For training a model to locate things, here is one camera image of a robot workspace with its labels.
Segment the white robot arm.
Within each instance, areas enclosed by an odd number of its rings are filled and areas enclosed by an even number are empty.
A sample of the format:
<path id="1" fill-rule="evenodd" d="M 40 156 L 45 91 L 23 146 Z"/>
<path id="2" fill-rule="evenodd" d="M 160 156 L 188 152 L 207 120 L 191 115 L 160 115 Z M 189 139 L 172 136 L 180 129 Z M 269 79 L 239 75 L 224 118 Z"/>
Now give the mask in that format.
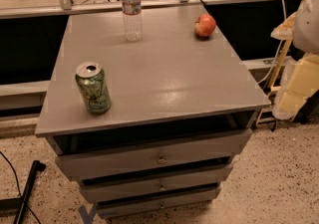
<path id="1" fill-rule="evenodd" d="M 291 40 L 304 52 L 284 68 L 272 114 L 277 119 L 296 116 L 319 90 L 319 0 L 304 0 L 298 10 L 271 32 L 278 40 Z"/>

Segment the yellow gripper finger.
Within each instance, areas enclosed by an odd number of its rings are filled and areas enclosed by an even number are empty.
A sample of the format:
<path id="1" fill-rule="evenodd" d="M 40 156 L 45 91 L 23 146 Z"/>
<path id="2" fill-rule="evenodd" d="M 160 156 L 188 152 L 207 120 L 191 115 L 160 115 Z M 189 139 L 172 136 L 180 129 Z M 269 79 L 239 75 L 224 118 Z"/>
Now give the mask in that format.
<path id="1" fill-rule="evenodd" d="M 272 114 L 286 120 L 295 117 L 319 90 L 319 56 L 306 54 L 299 61 L 290 59 L 283 71 Z"/>
<path id="2" fill-rule="evenodd" d="M 291 14 L 279 26 L 273 29 L 270 36 L 277 40 L 291 40 L 293 38 L 293 27 L 296 14 Z"/>

